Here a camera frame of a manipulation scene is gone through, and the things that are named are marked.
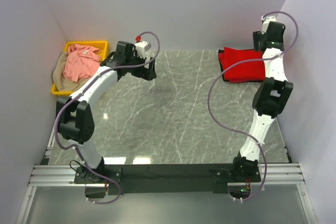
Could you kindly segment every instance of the yellow plastic bin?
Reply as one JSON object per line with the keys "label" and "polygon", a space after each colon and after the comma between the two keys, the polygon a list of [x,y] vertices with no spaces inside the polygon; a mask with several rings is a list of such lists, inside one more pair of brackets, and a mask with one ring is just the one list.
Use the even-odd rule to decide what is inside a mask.
{"label": "yellow plastic bin", "polygon": [[[71,46],[72,44],[97,47],[100,49],[100,53],[98,55],[101,57],[101,60],[103,61],[107,58],[108,53],[107,51],[109,45],[107,41],[69,41],[68,43],[66,43],[64,47],[64,52],[68,51],[69,46]],[[73,93],[73,91],[58,91],[56,85],[53,83],[51,93],[59,96],[61,95],[69,96]]]}

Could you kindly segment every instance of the red fabric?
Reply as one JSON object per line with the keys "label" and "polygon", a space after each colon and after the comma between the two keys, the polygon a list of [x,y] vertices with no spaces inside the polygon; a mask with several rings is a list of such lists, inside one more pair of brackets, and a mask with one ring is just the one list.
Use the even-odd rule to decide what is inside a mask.
{"label": "red fabric", "polygon": [[[261,59],[261,52],[251,50],[236,50],[225,47],[224,52],[218,54],[220,64],[223,69],[231,65],[248,59]],[[263,61],[249,62],[238,65],[224,74],[224,79],[231,83],[247,81],[263,81],[265,79],[265,64]]]}

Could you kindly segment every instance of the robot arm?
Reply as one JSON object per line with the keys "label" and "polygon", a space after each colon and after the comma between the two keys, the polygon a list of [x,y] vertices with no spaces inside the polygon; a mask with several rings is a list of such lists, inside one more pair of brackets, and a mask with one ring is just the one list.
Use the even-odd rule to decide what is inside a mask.
{"label": "robot arm", "polygon": [[87,164],[102,172],[104,159],[98,153],[93,140],[90,138],[95,129],[91,107],[93,107],[99,98],[108,88],[117,83],[126,73],[145,80],[156,78],[155,60],[146,67],[139,68],[121,68],[104,73],[107,69],[116,66],[134,66],[145,63],[146,52],[151,48],[151,44],[146,41],[138,41],[136,44],[120,41],[117,44],[116,51],[111,53],[104,60],[97,72],[88,82],[78,91],[74,92],[69,98],[60,97],[57,100],[56,114],[60,109],[82,93],[82,96],[67,108],[59,122],[59,133],[69,143],[77,146],[80,154]]}
{"label": "robot arm", "polygon": [[[262,30],[254,32],[255,51],[261,51],[264,59],[279,55],[283,51],[284,24],[276,22],[274,16],[262,21]],[[264,61],[266,78],[260,85],[254,99],[254,116],[249,134],[264,144],[269,127],[280,114],[291,94],[293,84],[284,73],[283,57]],[[260,149],[256,142],[247,137],[245,144],[234,159],[234,172],[249,177],[258,171]]]}

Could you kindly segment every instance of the clothing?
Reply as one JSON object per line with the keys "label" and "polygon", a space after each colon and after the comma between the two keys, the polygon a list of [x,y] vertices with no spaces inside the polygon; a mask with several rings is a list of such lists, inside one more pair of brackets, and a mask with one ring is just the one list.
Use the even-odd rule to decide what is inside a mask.
{"label": "clothing", "polygon": [[78,82],[92,77],[98,70],[101,58],[100,49],[92,46],[72,44],[68,48],[68,58],[63,71],[67,80]]}
{"label": "clothing", "polygon": [[[222,71],[239,61],[248,59],[261,59],[261,58],[262,58],[261,52],[254,52],[253,49],[236,50],[225,47],[224,51],[220,50],[218,52],[219,64]],[[266,76],[265,76],[264,62],[255,61],[255,62],[243,63],[228,70],[223,75],[223,80],[229,81],[230,83],[240,83],[248,81],[255,82],[255,81],[263,81],[265,77]]]}
{"label": "clothing", "polygon": [[63,70],[68,59],[68,52],[63,52],[58,59],[53,75],[53,81],[58,91],[77,91],[89,78],[80,79],[78,82],[69,81],[63,77]]}

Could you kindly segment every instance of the pink cloth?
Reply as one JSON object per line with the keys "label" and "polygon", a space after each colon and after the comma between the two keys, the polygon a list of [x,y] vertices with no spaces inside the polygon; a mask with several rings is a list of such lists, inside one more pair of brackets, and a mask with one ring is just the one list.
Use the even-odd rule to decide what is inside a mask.
{"label": "pink cloth", "polygon": [[72,44],[68,48],[68,59],[63,71],[63,77],[78,82],[83,78],[92,77],[99,68],[101,58],[96,54],[100,49],[92,46]]}

